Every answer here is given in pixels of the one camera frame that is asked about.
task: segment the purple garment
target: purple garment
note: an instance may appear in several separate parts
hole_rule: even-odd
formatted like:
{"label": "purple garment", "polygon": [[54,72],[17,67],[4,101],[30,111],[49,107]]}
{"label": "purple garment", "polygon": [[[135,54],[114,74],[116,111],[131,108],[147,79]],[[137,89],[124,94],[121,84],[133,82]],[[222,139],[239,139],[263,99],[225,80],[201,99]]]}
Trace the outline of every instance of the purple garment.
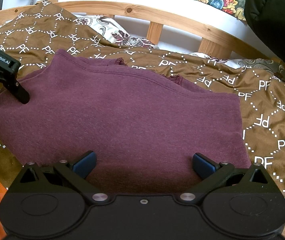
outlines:
{"label": "purple garment", "polygon": [[0,139],[22,164],[50,165],[93,150],[90,183],[104,192],[140,193],[195,185],[195,152],[250,166],[237,95],[91,62],[60,49],[47,68],[21,81],[28,104],[0,93]]}

